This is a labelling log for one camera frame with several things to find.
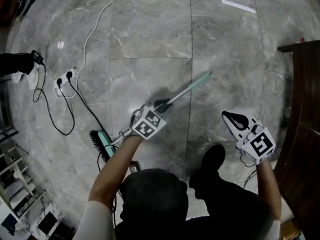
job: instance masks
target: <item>marble floor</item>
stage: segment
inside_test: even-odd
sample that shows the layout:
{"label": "marble floor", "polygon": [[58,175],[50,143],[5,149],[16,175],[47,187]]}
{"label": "marble floor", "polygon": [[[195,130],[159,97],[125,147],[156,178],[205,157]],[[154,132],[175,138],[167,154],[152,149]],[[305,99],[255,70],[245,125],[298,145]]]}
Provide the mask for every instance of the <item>marble floor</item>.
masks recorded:
{"label": "marble floor", "polygon": [[[6,52],[42,54],[47,68],[44,91],[56,125],[65,131],[72,120],[65,101],[53,93],[54,79],[81,67],[84,42],[109,1],[36,0],[11,27]],[[134,159],[143,169],[163,168],[187,182],[204,152],[222,143],[227,154],[220,175],[243,186],[253,168],[241,163],[221,118],[223,110],[234,108],[250,111],[269,128],[278,145],[272,157],[276,163],[293,79],[291,55],[277,52],[277,47],[302,37],[320,39],[319,0],[229,1],[256,13],[221,0],[114,0],[102,14],[87,44],[79,89],[113,137],[155,92],[177,92],[204,72],[214,71],[209,81],[178,100],[168,125],[139,147]],[[40,82],[43,77],[41,68]],[[75,127],[62,136],[52,126],[45,99],[32,102],[26,77],[10,83],[9,92],[19,130],[15,141],[30,153],[30,174],[47,189],[67,221],[77,226],[98,174],[98,152],[89,138],[98,124],[74,97],[69,102]],[[257,192],[257,179],[247,188]],[[196,200],[191,189],[188,194],[188,218],[206,215],[205,203]]]}

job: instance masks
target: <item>white sleeve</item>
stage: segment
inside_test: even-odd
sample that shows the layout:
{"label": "white sleeve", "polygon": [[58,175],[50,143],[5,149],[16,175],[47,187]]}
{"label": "white sleeve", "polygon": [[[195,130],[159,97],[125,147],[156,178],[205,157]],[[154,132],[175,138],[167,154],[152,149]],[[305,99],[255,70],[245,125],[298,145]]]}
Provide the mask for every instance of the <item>white sleeve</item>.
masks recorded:
{"label": "white sleeve", "polygon": [[97,201],[89,201],[74,240],[116,240],[112,213]]}
{"label": "white sleeve", "polygon": [[278,240],[280,238],[280,221],[274,220],[265,240]]}

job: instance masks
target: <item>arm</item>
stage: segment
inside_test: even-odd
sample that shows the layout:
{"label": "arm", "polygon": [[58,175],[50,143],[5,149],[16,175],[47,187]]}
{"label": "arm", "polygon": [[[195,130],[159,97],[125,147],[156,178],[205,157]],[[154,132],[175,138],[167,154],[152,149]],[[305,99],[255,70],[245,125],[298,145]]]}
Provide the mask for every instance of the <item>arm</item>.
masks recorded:
{"label": "arm", "polygon": [[114,197],[142,140],[140,136],[125,139],[95,179],[88,201],[98,201],[112,211]]}
{"label": "arm", "polygon": [[272,209],[273,220],[281,220],[281,195],[269,159],[256,166],[259,196],[264,198]]}

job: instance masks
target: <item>power adapter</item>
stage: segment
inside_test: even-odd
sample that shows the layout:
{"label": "power adapter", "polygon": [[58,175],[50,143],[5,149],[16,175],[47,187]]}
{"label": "power adapter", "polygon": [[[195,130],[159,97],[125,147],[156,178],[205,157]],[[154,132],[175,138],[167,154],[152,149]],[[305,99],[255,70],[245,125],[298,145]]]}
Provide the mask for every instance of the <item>power adapter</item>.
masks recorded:
{"label": "power adapter", "polygon": [[35,50],[33,50],[33,51],[31,52],[31,56],[32,56],[32,58],[34,59],[34,61],[35,61],[37,64],[39,64],[39,65],[43,65],[43,64],[44,64],[44,63],[43,63],[44,58],[42,58],[41,55],[40,55],[38,52],[36,52]]}
{"label": "power adapter", "polygon": [[129,169],[131,173],[136,173],[136,172],[140,172],[140,165],[138,161],[131,161],[130,165],[129,165]]}

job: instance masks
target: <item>power strip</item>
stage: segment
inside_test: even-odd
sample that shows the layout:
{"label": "power strip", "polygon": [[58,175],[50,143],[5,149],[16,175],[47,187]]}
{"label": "power strip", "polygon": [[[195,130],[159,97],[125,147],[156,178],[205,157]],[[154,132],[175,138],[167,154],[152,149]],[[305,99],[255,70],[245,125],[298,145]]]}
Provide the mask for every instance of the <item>power strip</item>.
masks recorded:
{"label": "power strip", "polygon": [[72,77],[71,77],[71,79],[72,79],[72,78],[75,78],[75,79],[77,78],[77,70],[70,69],[70,70],[68,70],[67,72],[65,72],[63,75],[61,75],[60,77],[58,77],[56,80],[53,81],[53,87],[54,87],[55,89],[59,89],[59,87],[58,87],[58,85],[57,85],[57,80],[58,80],[59,78],[61,78],[61,80],[62,80],[62,83],[61,83],[61,85],[60,85],[61,87],[68,83],[68,79],[67,79],[67,73],[68,73],[68,72],[72,72]]}

